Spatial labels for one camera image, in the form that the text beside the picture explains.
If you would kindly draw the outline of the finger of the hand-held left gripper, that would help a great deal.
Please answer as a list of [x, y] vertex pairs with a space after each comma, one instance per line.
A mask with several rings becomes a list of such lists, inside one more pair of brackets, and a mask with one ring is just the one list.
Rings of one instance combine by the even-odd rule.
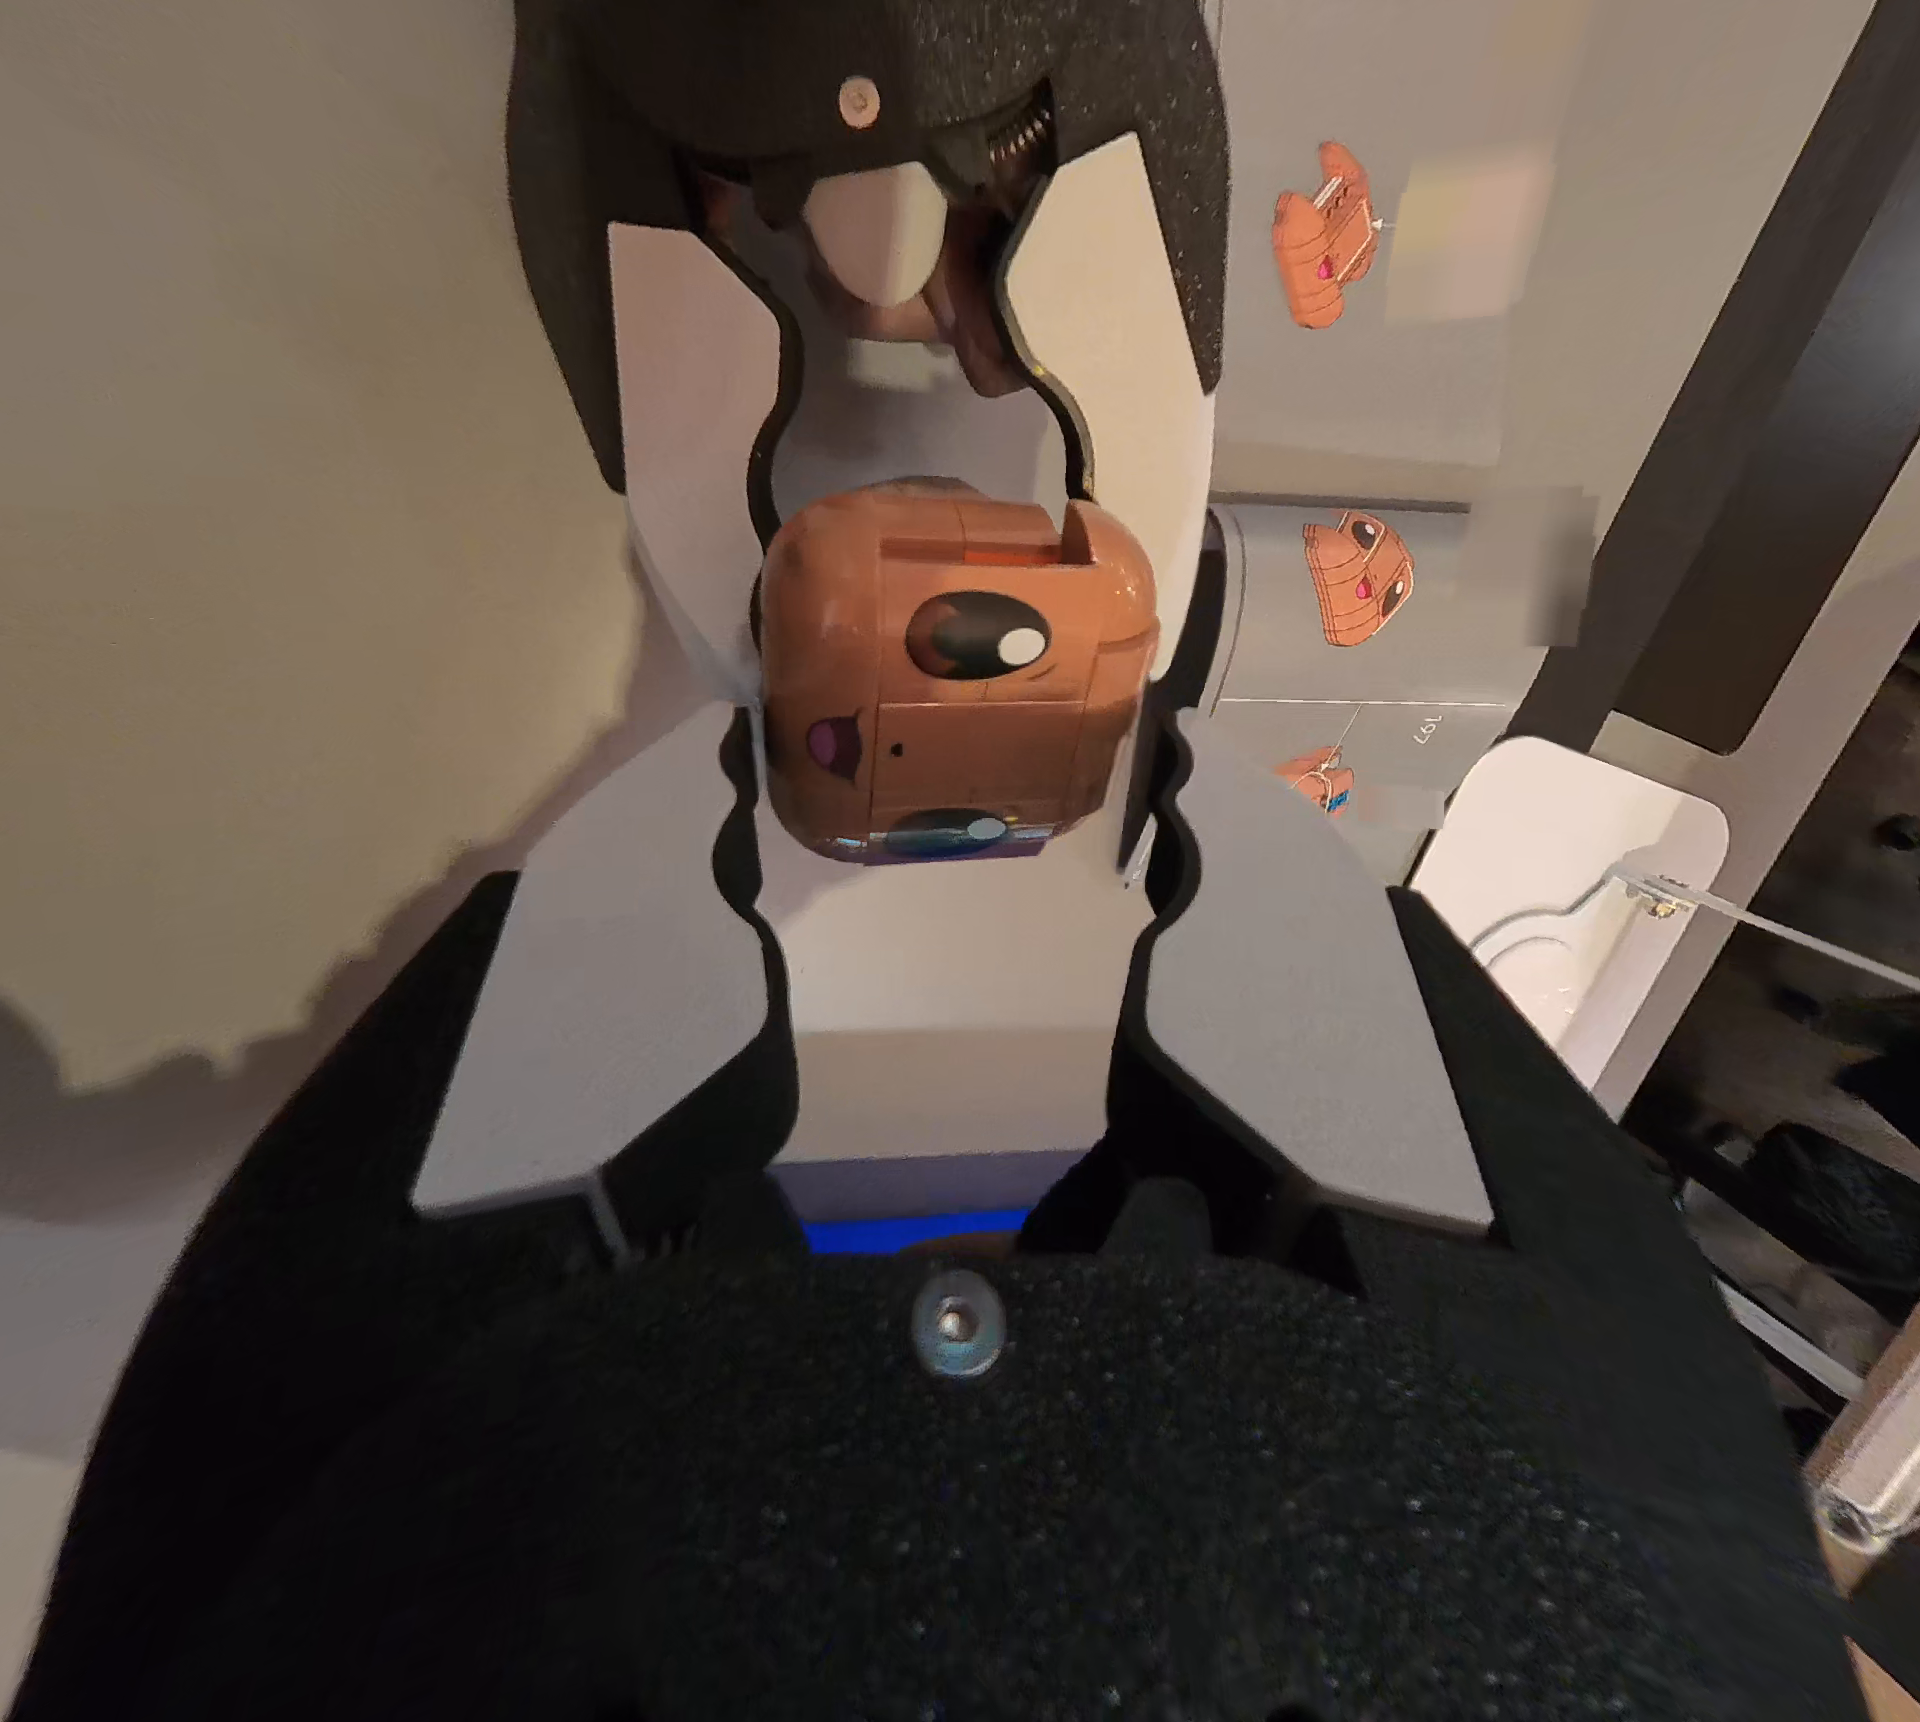
[[1138, 133], [1041, 178], [1003, 255], [1003, 334], [1058, 421], [1075, 498], [1153, 562], [1159, 681], [1197, 580], [1215, 419]]
[[792, 310], [694, 229], [611, 223], [629, 512], [659, 616], [724, 702], [763, 695], [753, 603], [800, 395]]

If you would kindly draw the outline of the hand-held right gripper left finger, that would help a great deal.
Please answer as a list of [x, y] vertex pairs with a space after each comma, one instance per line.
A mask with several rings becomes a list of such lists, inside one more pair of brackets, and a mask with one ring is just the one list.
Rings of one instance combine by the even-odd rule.
[[586, 1190], [670, 1132], [756, 1044], [773, 1077], [720, 1132], [763, 1169], [797, 1118], [792, 988], [763, 914], [757, 717], [715, 702], [531, 848], [415, 1176], [422, 1216]]

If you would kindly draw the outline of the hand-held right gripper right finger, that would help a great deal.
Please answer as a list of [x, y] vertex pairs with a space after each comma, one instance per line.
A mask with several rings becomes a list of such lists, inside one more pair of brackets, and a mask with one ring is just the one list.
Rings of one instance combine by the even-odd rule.
[[1489, 1233], [1386, 883], [1197, 710], [1173, 717], [1159, 757], [1125, 1044], [1317, 1204]]

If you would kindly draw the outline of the grey instruction booklet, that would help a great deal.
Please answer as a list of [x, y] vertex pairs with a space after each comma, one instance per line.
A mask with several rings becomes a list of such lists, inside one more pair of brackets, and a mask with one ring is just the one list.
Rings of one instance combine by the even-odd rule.
[[1472, 524], [1591, 0], [1205, 0], [1233, 133], [1205, 704], [1409, 837], [1545, 659], [1551, 498]]

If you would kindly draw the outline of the brown lego head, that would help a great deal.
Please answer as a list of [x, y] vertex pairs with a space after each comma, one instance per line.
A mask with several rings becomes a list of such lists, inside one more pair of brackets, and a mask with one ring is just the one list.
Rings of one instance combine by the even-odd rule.
[[1108, 511], [957, 479], [808, 504], [757, 603], [764, 792], [845, 865], [1030, 856], [1088, 823], [1159, 652], [1153, 558]]

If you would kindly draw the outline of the person's left hand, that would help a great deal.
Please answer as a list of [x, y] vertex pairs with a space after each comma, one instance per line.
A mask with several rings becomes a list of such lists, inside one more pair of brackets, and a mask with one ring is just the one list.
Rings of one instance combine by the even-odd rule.
[[841, 291], [834, 314], [857, 340], [946, 347], [977, 395], [1028, 388], [1028, 373], [995, 319], [994, 242], [977, 242], [975, 219], [949, 219], [942, 251], [925, 287], [900, 303], [870, 303]]

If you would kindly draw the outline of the white desk stand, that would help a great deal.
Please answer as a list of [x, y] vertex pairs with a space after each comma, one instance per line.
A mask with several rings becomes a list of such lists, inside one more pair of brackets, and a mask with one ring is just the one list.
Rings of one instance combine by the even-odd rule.
[[[1595, 1097], [1657, 973], [1706, 919], [1918, 995], [1918, 973], [1713, 891], [1724, 850], [1717, 803], [1519, 738], [1466, 773], [1407, 883]], [[1839, 1585], [1861, 1587], [1872, 1561], [1918, 1539], [1918, 1323], [1855, 1376], [1739, 1278], [1717, 1265], [1713, 1274], [1752, 1341], [1839, 1405], [1808, 1461], [1808, 1493]]]

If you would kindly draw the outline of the blue plastic bin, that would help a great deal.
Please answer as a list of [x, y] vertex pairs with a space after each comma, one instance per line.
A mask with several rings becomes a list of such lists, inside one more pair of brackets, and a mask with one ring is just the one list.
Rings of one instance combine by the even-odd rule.
[[975, 1208], [929, 1216], [861, 1216], [834, 1223], [805, 1223], [814, 1253], [1008, 1253], [1017, 1247], [1030, 1208]]

